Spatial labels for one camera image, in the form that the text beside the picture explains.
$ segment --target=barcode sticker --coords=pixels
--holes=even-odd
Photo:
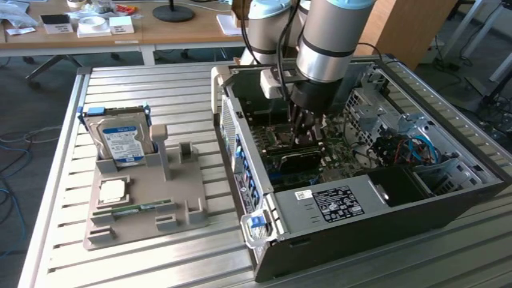
[[[311,198],[313,194],[311,194],[310,190],[303,190],[303,191],[294,192],[294,196],[295,196],[297,200],[302,200],[302,199]]]

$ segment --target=motherboard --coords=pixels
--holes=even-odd
[[[345,179],[365,167],[342,137],[341,117],[326,117],[322,141],[291,142],[290,125],[250,126],[250,133],[275,192]]]

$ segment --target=desk leg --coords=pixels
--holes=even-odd
[[[501,4],[499,4],[499,7],[494,11],[494,13],[489,16],[489,18],[485,22],[485,25],[482,26],[478,34],[475,35],[474,39],[469,43],[469,46],[465,48],[465,50],[462,52],[462,57],[469,58],[471,52],[477,48],[477,46],[478,46],[481,40],[483,39],[486,33],[489,32],[490,28],[493,27],[494,21],[495,21],[502,10],[505,10],[505,7],[501,6]]]
[[[143,65],[154,65],[154,45],[141,45]]]
[[[441,50],[441,55],[442,55],[443,59],[446,58],[446,55],[449,54],[449,50],[451,49],[454,43],[457,42],[459,36],[462,35],[463,30],[465,30],[466,26],[469,25],[469,22],[473,19],[474,14],[478,11],[482,2],[483,2],[483,0],[475,0],[469,12],[465,14],[462,22],[458,24],[457,29],[454,30],[451,36],[449,37],[449,41]]]
[[[506,73],[507,69],[512,68],[512,53],[501,63],[501,65],[497,67],[494,73],[490,75],[489,80],[491,82],[497,82],[501,78],[501,76]]]

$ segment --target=office chair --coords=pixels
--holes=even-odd
[[[110,53],[110,58],[115,61],[119,59],[117,53]],[[55,63],[58,63],[59,60],[67,60],[77,68],[82,67],[82,65],[78,63],[78,61],[70,56],[70,55],[54,55],[51,56],[46,62],[41,64],[35,68],[35,70],[31,71],[31,73],[25,77],[26,84],[31,89],[38,89],[41,87],[41,84],[37,81],[33,81],[33,79],[45,72]],[[33,58],[31,57],[22,57],[22,61],[27,64],[33,64]]]

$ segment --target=aluminum table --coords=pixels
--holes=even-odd
[[[221,64],[81,70],[18,286],[498,287],[512,283],[510,189],[439,230],[270,282],[253,282],[210,121],[210,69]],[[198,149],[210,224],[85,251],[81,241],[95,148],[74,111],[77,106],[126,107],[143,101],[151,107],[153,123],[166,124],[166,145],[189,140]]]

